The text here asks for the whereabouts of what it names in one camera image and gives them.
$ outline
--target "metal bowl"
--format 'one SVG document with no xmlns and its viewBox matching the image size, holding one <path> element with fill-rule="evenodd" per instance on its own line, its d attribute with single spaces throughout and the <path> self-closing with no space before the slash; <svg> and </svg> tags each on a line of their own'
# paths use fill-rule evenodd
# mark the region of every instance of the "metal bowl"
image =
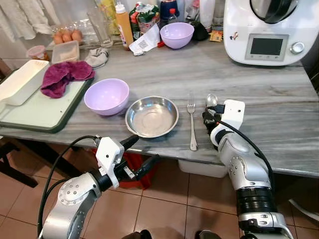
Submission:
<svg viewBox="0 0 319 239">
<path fill-rule="evenodd" d="M 155 138 L 170 132 L 178 121 L 176 105 L 160 96 L 148 96 L 135 101 L 126 111 L 129 131 L 143 138 Z"/>
</svg>

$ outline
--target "kitchen counter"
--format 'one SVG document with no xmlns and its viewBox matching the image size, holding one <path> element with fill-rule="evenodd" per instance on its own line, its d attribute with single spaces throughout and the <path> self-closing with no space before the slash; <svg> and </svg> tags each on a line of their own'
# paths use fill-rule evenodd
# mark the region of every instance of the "kitchen counter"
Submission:
<svg viewBox="0 0 319 239">
<path fill-rule="evenodd" d="M 222 43 L 190 43 L 180 50 L 156 48 L 134 57 L 122 47 L 110 51 L 108 63 L 96 70 L 95 81 L 119 78 L 130 86 L 129 105 L 156 95 L 171 99 L 179 109 L 179 121 L 169 134 L 140 139 L 131 151 L 221 164 L 202 123 L 208 93 L 246 104 L 241 131 L 267 156 L 278 173 L 319 177 L 319 99 L 301 63 L 287 67 L 256 67 L 233 62 Z M 198 151 L 189 149 L 188 92 L 195 96 L 195 134 Z M 86 108 L 83 100 L 66 127 L 56 133 L 0 128 L 0 135 L 69 144 L 91 134 L 122 140 L 131 133 L 125 110 L 102 117 Z M 92 146 L 90 141 L 81 146 Z"/>
</svg>

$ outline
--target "purple cloth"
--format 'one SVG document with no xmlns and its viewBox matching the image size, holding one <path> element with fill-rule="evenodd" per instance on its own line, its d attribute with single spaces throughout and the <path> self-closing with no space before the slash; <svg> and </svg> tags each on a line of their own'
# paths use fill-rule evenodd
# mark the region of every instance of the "purple cloth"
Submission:
<svg viewBox="0 0 319 239">
<path fill-rule="evenodd" d="M 60 98 L 71 81 L 86 81 L 94 75 L 95 71 L 85 61 L 54 64 L 44 74 L 41 92 L 51 98 Z"/>
</svg>

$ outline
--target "purple bowl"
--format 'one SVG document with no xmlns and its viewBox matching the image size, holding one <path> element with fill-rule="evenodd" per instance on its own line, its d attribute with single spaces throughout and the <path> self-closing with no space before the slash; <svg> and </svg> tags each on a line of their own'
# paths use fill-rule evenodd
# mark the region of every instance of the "purple bowl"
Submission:
<svg viewBox="0 0 319 239">
<path fill-rule="evenodd" d="M 120 79 L 105 79 L 93 84 L 84 95 L 90 110 L 103 115 L 115 115 L 124 109 L 129 99 L 130 88 Z"/>
<path fill-rule="evenodd" d="M 166 46 L 180 49 L 186 46 L 193 36 L 194 27 L 185 22 L 175 22 L 164 26 L 160 30 L 160 36 Z"/>
</svg>

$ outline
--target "silver spoon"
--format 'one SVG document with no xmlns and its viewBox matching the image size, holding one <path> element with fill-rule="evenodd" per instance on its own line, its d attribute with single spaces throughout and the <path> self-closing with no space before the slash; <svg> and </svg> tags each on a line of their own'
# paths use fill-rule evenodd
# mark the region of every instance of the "silver spoon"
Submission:
<svg viewBox="0 0 319 239">
<path fill-rule="evenodd" d="M 206 98 L 206 107 L 216 106 L 218 104 L 218 98 L 213 94 L 208 94 Z"/>
</svg>

